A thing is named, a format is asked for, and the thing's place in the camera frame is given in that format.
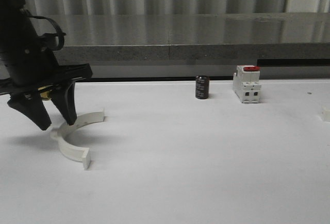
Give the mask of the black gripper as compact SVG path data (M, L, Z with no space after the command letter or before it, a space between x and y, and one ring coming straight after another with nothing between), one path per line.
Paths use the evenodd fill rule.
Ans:
M34 39L1 38L1 61L10 77L1 80L1 95L11 94L8 106L19 111L41 130L51 125L51 119L38 93L26 98L23 94L40 87L58 85L51 91L51 101L68 125L77 119L74 99L75 83L89 79L92 70L88 63L61 66L53 53L64 45L64 38L37 37Z

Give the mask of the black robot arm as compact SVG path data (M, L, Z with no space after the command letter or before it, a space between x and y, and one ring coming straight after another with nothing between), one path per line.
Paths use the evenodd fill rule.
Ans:
M90 79L89 64L61 66L55 55L64 46L65 33L53 20L54 33L38 36L24 8L25 0L1 0L1 61L9 78L1 80L1 94L8 106L19 111L41 130L51 124L43 100L49 98L67 124L77 119L74 87L79 79Z

